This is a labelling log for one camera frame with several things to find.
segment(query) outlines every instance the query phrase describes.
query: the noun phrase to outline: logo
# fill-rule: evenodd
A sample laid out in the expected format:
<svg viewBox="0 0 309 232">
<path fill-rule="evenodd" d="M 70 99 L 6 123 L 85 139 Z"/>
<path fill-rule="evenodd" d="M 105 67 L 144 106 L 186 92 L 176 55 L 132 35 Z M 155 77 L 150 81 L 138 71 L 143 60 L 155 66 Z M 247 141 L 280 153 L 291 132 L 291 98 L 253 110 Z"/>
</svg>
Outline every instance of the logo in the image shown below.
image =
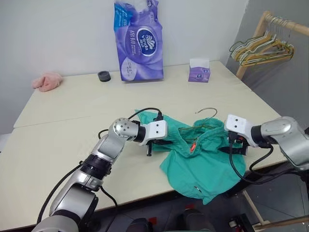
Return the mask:
<svg viewBox="0 0 309 232">
<path fill-rule="evenodd" d="M 144 56 L 151 56 L 156 50 L 155 36 L 148 29 L 141 28 L 137 31 L 137 38 L 141 52 Z"/>
<path fill-rule="evenodd" d="M 153 6 L 153 1 L 152 0 L 148 0 L 147 1 L 147 5 L 148 5 L 148 7 L 152 7 Z"/>
</svg>

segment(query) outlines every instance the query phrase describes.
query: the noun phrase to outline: tissue package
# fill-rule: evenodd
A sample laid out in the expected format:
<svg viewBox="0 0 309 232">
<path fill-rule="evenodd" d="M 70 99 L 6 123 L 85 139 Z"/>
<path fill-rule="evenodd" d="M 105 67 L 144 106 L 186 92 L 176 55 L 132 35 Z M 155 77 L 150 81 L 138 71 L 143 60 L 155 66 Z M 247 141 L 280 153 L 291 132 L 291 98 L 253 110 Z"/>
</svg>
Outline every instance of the tissue package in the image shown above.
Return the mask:
<svg viewBox="0 0 309 232">
<path fill-rule="evenodd" d="M 191 82 L 209 82 L 211 70 L 208 58 L 190 59 L 189 81 Z"/>
<path fill-rule="evenodd" d="M 157 19 L 157 0 L 116 0 L 114 32 L 121 79 L 163 79 L 162 26 Z"/>
</svg>

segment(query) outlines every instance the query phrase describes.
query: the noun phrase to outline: teal cloth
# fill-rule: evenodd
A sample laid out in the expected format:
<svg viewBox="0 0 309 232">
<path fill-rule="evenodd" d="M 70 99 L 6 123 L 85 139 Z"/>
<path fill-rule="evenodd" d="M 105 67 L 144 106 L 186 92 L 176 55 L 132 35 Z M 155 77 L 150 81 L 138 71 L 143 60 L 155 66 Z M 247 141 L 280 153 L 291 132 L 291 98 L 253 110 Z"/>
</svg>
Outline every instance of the teal cloth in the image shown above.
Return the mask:
<svg viewBox="0 0 309 232">
<path fill-rule="evenodd" d="M 155 117 L 156 114 L 151 112 L 139 113 L 142 124 L 152 122 Z M 169 116 L 164 116 L 164 120 L 168 123 L 168 136 L 165 140 L 173 143 L 153 144 L 153 151 L 169 151 L 160 168 L 177 192 L 187 197 L 203 199 L 203 204 L 207 204 L 239 182 L 239 177 L 229 162 L 229 155 L 218 150 L 229 146 L 222 121 L 206 118 L 194 123 L 193 127 L 198 128 L 188 129 L 190 126 Z M 194 142 L 196 147 L 190 152 Z M 243 175 L 246 169 L 243 156 L 233 155 L 233 161 Z"/>
</svg>

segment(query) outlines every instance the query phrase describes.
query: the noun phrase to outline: red tag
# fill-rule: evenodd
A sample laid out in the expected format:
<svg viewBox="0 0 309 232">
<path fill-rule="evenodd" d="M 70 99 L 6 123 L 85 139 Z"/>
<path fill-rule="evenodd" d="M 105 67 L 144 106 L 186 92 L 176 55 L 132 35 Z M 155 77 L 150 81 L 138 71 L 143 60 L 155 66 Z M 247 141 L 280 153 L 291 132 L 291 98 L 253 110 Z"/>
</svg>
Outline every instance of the red tag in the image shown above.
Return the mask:
<svg viewBox="0 0 309 232">
<path fill-rule="evenodd" d="M 185 206 L 185 209 L 194 209 L 194 208 L 195 208 L 194 204 L 189 204 Z"/>
<path fill-rule="evenodd" d="M 196 146 L 197 146 L 197 144 L 196 144 L 196 143 L 193 143 L 192 146 L 191 146 L 191 148 L 190 148 L 190 152 L 193 152 L 194 149 L 196 148 Z"/>
<path fill-rule="evenodd" d="M 151 222 L 151 224 L 156 225 L 157 224 L 157 219 L 156 217 L 152 217 L 150 219 L 148 219 L 149 222 Z"/>
</svg>

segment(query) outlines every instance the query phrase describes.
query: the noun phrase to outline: pink towel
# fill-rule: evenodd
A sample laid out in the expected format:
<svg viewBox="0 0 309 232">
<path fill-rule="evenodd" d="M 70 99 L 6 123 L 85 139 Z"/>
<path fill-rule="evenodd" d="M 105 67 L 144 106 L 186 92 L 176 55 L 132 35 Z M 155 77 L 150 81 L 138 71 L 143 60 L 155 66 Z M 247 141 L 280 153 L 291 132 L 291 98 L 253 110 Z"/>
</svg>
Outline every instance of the pink towel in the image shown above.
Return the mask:
<svg viewBox="0 0 309 232">
<path fill-rule="evenodd" d="M 46 72 L 40 78 L 32 82 L 32 88 L 39 88 L 41 92 L 47 92 L 57 88 L 62 81 L 62 76 L 56 72 Z"/>
</svg>

